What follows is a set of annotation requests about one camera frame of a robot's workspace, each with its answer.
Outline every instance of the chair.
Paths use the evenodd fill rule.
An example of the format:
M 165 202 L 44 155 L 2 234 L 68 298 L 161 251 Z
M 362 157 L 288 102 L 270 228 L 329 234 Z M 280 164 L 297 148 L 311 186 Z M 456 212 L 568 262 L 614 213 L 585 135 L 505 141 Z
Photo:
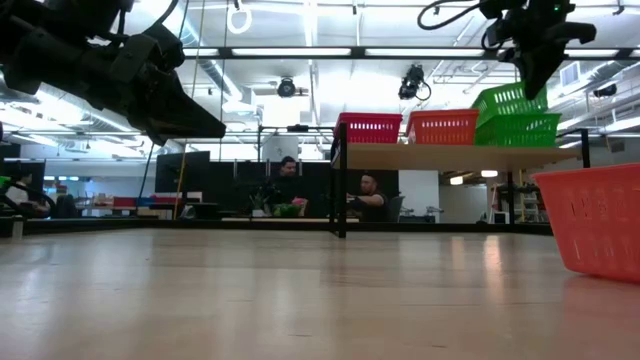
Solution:
M 396 196 L 389 202 L 389 212 L 387 214 L 387 222 L 398 223 L 400 222 L 400 210 L 402 209 L 402 202 L 404 196 Z

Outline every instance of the computer monitor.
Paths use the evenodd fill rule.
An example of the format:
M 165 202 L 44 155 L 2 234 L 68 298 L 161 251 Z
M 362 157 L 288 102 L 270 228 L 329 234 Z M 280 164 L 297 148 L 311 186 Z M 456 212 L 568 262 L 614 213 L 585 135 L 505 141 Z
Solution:
M 211 166 L 209 151 L 190 152 L 185 155 L 185 166 L 180 191 L 203 192 L 210 186 Z M 178 192 L 183 154 L 159 155 L 156 164 L 156 192 Z

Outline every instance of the table surface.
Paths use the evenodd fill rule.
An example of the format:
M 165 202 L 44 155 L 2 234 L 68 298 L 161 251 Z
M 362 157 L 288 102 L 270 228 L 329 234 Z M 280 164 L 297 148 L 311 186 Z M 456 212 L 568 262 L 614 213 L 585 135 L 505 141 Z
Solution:
M 637 360 L 552 237 L 137 229 L 0 243 L 2 360 Z
M 493 146 L 349 144 L 349 169 L 514 171 L 580 156 L 580 149 Z M 334 167 L 340 168 L 339 155 Z
M 234 222 L 234 221 L 238 221 L 238 222 L 248 222 L 248 221 L 253 221 L 253 222 L 295 222 L 295 223 L 328 223 L 329 219 L 328 218 L 223 218 L 222 221 L 229 221 L 229 222 Z M 358 223 L 360 222 L 360 220 L 356 219 L 356 218 L 347 218 L 347 222 L 348 223 Z

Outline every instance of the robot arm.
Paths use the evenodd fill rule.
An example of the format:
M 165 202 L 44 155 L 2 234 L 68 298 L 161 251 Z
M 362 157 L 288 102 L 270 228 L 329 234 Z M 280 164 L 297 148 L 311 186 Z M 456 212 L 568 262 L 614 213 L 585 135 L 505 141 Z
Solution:
M 224 137 L 226 127 L 184 93 L 175 68 L 182 43 L 162 26 L 109 32 L 134 0 L 0 0 L 0 65 L 7 86 L 35 94 L 42 82 L 110 109 L 164 145 L 170 138 Z M 109 45 L 88 42 L 95 36 Z
M 422 24 L 422 17 L 438 5 L 473 0 L 439 0 L 427 6 L 418 17 L 425 30 L 446 26 L 475 9 L 487 19 L 496 21 L 487 29 L 482 47 L 497 51 L 506 41 L 514 47 L 503 52 L 499 61 L 514 64 L 525 82 L 525 95 L 532 100 L 566 59 L 567 43 L 578 39 L 586 44 L 595 40 L 596 28 L 591 24 L 566 22 L 567 14 L 575 10 L 570 0 L 480 0 L 453 18 L 437 25 Z

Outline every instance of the security camera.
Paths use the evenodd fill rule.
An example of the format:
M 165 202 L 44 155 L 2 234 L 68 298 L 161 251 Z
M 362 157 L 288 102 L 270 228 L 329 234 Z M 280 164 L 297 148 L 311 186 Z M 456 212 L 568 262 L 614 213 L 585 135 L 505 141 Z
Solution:
M 282 98 L 293 97 L 296 94 L 296 85 L 291 78 L 282 78 L 278 86 L 278 96 Z

